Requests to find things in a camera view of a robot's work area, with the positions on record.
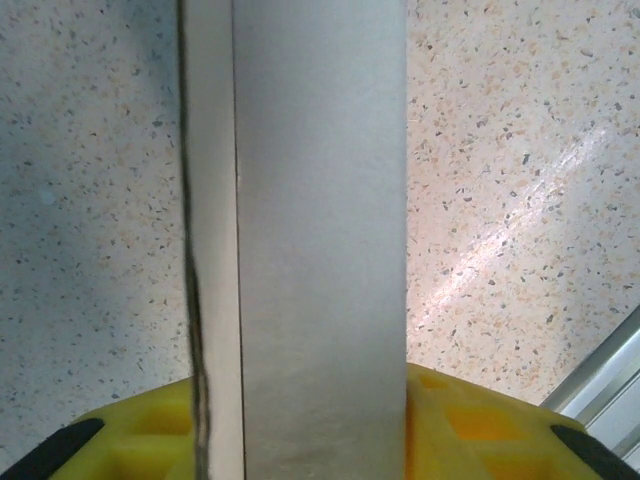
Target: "black rubber pad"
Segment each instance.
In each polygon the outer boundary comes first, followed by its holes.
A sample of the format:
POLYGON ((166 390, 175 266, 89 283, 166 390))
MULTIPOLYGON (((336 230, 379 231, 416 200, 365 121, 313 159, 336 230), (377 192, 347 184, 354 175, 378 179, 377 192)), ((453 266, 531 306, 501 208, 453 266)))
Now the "black rubber pad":
POLYGON ((592 436, 564 425, 553 425, 551 431, 602 480, 640 480, 633 468, 592 436))
POLYGON ((99 418, 88 418, 61 428, 0 475, 0 480, 46 480, 103 426, 99 418))

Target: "yellow plastic part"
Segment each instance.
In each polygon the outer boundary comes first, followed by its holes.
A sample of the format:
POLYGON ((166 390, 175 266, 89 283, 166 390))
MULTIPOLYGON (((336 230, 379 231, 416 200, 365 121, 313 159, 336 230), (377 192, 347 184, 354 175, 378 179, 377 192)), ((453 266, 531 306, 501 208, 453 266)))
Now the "yellow plastic part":
MULTIPOLYGON (((104 427, 52 480, 191 480, 190 380, 90 412, 104 427)), ((577 422, 409 364, 405 480, 598 480, 551 432, 577 422)))

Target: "yellow plastic base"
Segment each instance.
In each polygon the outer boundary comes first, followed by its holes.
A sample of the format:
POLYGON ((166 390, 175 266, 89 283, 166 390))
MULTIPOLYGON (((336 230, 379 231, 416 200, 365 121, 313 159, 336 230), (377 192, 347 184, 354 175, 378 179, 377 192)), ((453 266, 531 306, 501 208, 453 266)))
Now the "yellow plastic base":
MULTIPOLYGON (((408 365, 405 480, 597 480, 551 432, 575 421, 408 365)), ((183 380, 90 412, 105 426, 52 480, 194 478, 191 383, 183 380)))

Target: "speckled floor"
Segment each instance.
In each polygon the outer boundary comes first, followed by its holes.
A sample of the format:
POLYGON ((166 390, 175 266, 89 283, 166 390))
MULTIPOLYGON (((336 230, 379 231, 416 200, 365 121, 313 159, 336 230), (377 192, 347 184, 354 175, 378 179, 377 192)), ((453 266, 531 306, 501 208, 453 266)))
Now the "speckled floor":
MULTIPOLYGON (((540 401, 640 301, 640 3, 410 0, 411 360, 540 401)), ((0 2, 0 470, 189 374, 171 0, 0 2)))
POLYGON ((639 36, 635 1, 409 1, 412 360, 539 402, 638 305, 639 36))

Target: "terrazzo floor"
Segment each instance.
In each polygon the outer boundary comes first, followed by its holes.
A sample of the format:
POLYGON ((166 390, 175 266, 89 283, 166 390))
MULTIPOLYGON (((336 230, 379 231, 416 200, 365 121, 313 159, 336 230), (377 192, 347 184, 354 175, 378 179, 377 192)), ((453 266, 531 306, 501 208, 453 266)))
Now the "terrazzo floor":
MULTIPOLYGON (((409 359, 539 402, 640 302, 640 3, 407 9, 409 359)), ((0 470, 189 374, 174 22, 0 2, 0 470)))

